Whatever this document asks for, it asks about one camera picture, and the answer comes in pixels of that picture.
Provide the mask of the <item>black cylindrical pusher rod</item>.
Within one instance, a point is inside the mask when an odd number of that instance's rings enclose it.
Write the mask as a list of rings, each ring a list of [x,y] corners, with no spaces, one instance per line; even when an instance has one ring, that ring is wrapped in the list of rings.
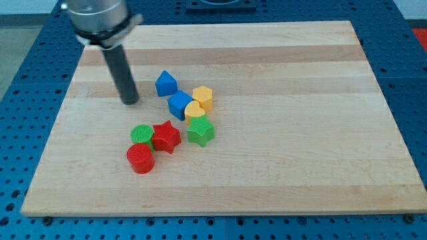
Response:
[[[121,102],[133,105],[139,101],[139,93],[131,73],[127,56],[122,45],[102,51],[109,72],[113,77]]]

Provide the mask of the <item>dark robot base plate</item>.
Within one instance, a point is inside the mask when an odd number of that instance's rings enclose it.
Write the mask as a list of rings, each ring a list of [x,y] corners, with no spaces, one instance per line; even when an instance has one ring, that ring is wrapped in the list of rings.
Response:
[[[196,11],[228,11],[255,10],[257,0],[186,0],[185,10]]]

